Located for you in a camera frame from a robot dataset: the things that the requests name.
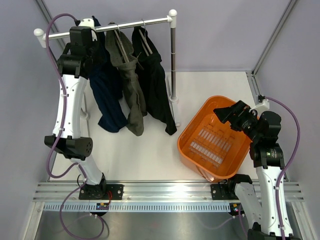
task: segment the clothes hanger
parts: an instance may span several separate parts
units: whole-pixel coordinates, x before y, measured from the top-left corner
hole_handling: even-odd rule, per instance
[[[119,33],[120,33],[120,28],[119,28],[118,24],[117,24],[117,23],[115,23],[115,24],[116,24],[116,26],[118,27],[118,31],[119,31]],[[122,41],[121,41],[121,39],[120,39],[120,37],[119,37],[119,34],[118,34],[117,30],[114,30],[114,33],[115,33],[115,36],[116,36],[116,39],[115,39],[115,40],[116,40],[116,43],[117,43],[117,45],[118,45],[118,47],[119,47],[119,49],[120,49],[120,52],[121,52],[121,54],[122,54],[122,56],[123,56],[124,62],[125,62],[125,63],[129,63],[128,56],[127,56],[127,54],[126,54],[124,45],[122,44]]]
[[[145,24],[145,21],[143,19],[141,19],[141,20],[143,21],[143,25],[144,25],[144,35],[142,34],[140,29],[139,29],[139,33],[140,33],[140,36],[141,36],[146,48],[149,50],[150,54],[152,54],[153,52],[152,52],[152,50],[151,50],[151,48],[150,48],[150,46],[149,46],[149,44],[147,42],[147,39],[146,39],[146,31],[147,31],[146,24]],[[143,46],[143,49],[144,49],[146,55],[149,56],[149,53],[147,52],[145,46],[143,44],[142,44],[142,46]]]

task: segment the gray wall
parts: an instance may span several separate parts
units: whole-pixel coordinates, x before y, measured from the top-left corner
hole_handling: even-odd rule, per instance
[[[102,25],[162,18],[178,12],[176,41],[179,71],[251,70],[276,27],[288,0],[45,0],[53,16],[95,15]],[[70,22],[59,20],[60,30]],[[151,40],[170,69],[167,24],[147,26]],[[124,30],[131,39],[131,30]]]
[[[262,92],[286,103],[296,114],[301,140],[289,177],[298,181],[313,225],[320,223],[320,2],[299,1],[258,72]],[[282,116],[280,143],[288,160],[296,140],[292,118]]]
[[[46,180],[59,88],[49,59],[33,36],[46,24],[32,0],[0,7],[0,233],[18,240],[37,183]]]

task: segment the table surface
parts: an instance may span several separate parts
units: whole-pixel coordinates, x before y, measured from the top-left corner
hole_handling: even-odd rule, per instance
[[[135,136],[126,127],[118,133],[110,133],[98,126],[102,116],[93,97],[89,83],[85,89],[90,137],[93,140],[92,156],[107,180],[115,181],[177,181],[203,180],[203,177],[180,161],[177,140],[204,102],[211,96],[221,95],[234,100],[242,100],[254,106],[254,99],[245,72],[177,72],[176,95],[181,125],[177,132],[169,136],[166,125],[151,117],[143,118],[144,132]],[[129,108],[124,99],[120,101],[123,113]],[[80,121],[83,137],[88,136],[87,121]],[[53,174],[58,175],[71,164],[61,154],[53,166]],[[238,173],[248,174],[257,179],[249,154],[245,157]],[[60,181],[76,180],[79,175],[74,167]]]

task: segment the laundry basket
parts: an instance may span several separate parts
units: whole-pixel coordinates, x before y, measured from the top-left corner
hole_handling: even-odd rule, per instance
[[[209,182],[234,176],[249,151],[251,140],[231,130],[229,122],[222,124],[213,112],[234,103],[224,96],[210,97],[178,138],[182,163]]]

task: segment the perforated metal strip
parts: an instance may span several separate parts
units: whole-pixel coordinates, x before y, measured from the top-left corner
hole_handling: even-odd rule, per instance
[[[97,209],[96,202],[67,202],[64,204],[64,212],[129,212],[129,213],[222,213],[230,212],[230,206],[226,202],[208,203],[111,203],[109,210]],[[61,202],[47,202],[44,211],[60,210]]]

